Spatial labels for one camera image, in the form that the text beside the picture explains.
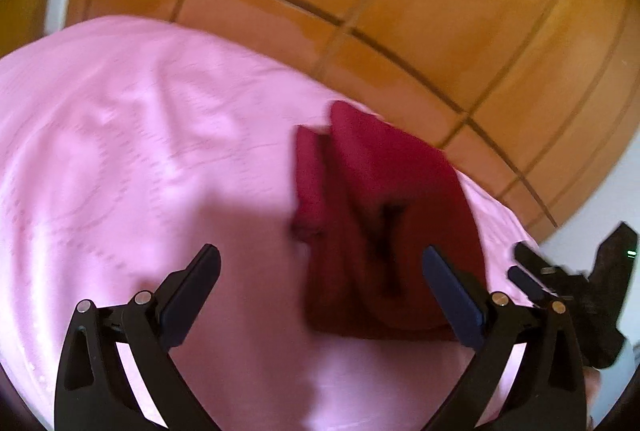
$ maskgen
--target wrinkled sheet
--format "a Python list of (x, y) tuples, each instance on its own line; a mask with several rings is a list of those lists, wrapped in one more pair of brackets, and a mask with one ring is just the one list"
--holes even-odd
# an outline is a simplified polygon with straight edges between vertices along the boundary
[[(115, 305), (155, 289), (204, 242), (222, 252), (222, 276), (172, 357), (222, 429), (427, 422), (470, 351), (319, 335), (303, 324), (305, 255), (289, 235), (293, 132), (325, 124), (337, 98), (245, 48), (140, 18), (79, 24), (0, 61), (0, 357), (49, 427), (76, 303)], [(505, 273), (511, 245), (529, 236), (459, 178), (490, 288), (523, 302)], [(512, 359), (487, 413), (518, 352)], [(160, 421), (140, 380), (132, 385)]]

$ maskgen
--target blue gripper pad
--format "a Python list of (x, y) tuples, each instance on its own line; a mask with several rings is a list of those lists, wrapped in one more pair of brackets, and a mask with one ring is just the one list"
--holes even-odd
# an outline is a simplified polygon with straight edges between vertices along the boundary
[(484, 316), (433, 247), (422, 252), (422, 275), (460, 343), (479, 351), (484, 344)]

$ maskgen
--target white wall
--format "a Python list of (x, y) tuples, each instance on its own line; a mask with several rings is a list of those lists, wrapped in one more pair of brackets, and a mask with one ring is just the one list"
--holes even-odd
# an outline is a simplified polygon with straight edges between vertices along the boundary
[[(542, 251), (554, 263), (573, 270), (591, 270), (600, 242), (625, 221), (640, 233), (640, 132), (591, 198), (553, 236)], [(608, 413), (634, 371), (632, 344), (640, 341), (640, 271), (634, 270), (625, 306), (618, 322), (631, 344), (617, 363), (602, 372), (602, 390), (591, 411), (596, 424)]]

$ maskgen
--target red cloth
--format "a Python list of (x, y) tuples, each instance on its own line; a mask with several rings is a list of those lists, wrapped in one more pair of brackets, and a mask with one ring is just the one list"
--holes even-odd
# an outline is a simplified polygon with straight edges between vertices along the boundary
[(451, 339), (422, 277), (437, 245), (483, 284), (478, 228), (444, 154), (346, 102), (326, 132), (299, 126), (294, 235), (310, 246), (305, 317), (318, 331)]

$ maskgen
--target folded red garment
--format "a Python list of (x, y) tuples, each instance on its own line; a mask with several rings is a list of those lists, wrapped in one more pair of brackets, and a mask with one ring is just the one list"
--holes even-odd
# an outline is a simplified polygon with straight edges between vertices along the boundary
[(482, 284), (478, 228), (456, 171), (418, 138), (334, 102), (330, 126), (296, 133), (294, 235), (310, 246), (305, 317), (370, 339), (452, 339), (422, 277), (437, 245)]

